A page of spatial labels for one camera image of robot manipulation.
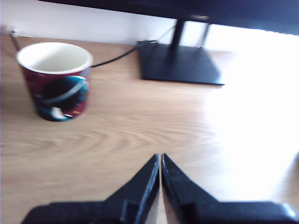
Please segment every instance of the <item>mug print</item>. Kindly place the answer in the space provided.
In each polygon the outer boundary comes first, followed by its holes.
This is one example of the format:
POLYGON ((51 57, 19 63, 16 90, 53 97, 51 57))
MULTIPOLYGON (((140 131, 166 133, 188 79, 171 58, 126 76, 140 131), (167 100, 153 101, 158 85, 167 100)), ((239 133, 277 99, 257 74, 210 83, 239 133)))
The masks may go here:
POLYGON ((59 76, 23 69, 35 108, 42 118, 65 121, 84 110, 90 68, 59 76))

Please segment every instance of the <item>mug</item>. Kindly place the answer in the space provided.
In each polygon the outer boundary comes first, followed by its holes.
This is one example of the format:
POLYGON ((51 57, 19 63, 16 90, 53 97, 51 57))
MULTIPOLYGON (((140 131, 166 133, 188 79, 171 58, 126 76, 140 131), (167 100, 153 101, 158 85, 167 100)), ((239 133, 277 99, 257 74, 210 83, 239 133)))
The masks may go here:
POLYGON ((66 121, 86 107, 93 56, 76 45, 42 42, 21 49, 17 56, 37 114, 66 121))

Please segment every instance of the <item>mug rim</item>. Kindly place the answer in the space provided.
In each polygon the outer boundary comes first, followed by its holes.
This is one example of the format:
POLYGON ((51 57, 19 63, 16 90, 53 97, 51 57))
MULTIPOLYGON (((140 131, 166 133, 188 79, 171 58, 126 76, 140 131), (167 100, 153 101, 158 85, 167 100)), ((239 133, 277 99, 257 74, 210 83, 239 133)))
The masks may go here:
POLYGON ((75 72, 79 72, 79 71, 83 71, 89 67, 91 67, 92 63, 93 63, 93 56, 92 54, 82 48, 82 47, 79 47, 77 45, 74 45, 74 44, 70 44, 70 43, 63 43, 63 42, 40 42, 40 43, 34 43, 34 44, 31 44, 31 45, 28 45, 24 48, 22 48, 21 50, 18 51, 17 55, 16 55, 16 59, 17 59, 17 62, 24 68, 30 70, 30 71, 34 71, 34 72, 37 72, 37 73, 43 73, 43 74, 49 74, 49 75, 64 75, 64 74, 71 74, 71 73, 75 73, 75 72), (25 65, 20 57, 21 57, 21 54, 24 53, 24 51, 28 50, 30 47, 32 46, 35 46, 35 45, 44 45, 44 44, 60 44, 60 45, 71 45, 72 47, 76 47, 76 48, 80 48, 82 49, 84 52, 85 52, 85 55, 87 56, 87 60, 85 61, 84 64, 74 68, 74 69, 71 69, 71 70, 63 70, 63 71, 43 71, 43 70, 37 70, 37 69, 33 69, 33 68, 30 68, 29 66, 25 65))

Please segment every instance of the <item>wooden desk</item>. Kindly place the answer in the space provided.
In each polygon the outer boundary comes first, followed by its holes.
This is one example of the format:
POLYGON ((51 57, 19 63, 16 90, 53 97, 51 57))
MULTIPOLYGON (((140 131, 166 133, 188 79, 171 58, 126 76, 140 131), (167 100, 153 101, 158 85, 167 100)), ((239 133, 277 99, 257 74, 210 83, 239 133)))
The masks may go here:
MULTIPOLYGON (((131 48, 62 42, 86 48, 95 63, 131 48)), ((229 79, 215 87, 140 80, 135 52, 93 69, 86 113, 55 123, 34 113, 15 53, 2 36, 2 223, 20 223, 39 204, 105 199, 164 152, 219 200, 272 200, 299 210, 299 91, 278 76, 285 68, 298 76, 298 69, 275 61, 285 55, 270 52, 268 62, 266 53, 212 52, 229 79)), ((157 223, 164 224, 159 197, 157 223)))

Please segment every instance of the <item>monitor stand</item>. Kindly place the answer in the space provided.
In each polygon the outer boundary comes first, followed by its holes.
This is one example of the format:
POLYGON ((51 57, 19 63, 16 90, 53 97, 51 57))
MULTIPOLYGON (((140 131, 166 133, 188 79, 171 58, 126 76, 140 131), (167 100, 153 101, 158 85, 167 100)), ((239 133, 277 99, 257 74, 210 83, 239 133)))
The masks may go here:
POLYGON ((147 42, 138 47, 142 79, 224 85, 221 74, 202 47, 179 46, 184 23, 177 20, 171 45, 147 42))

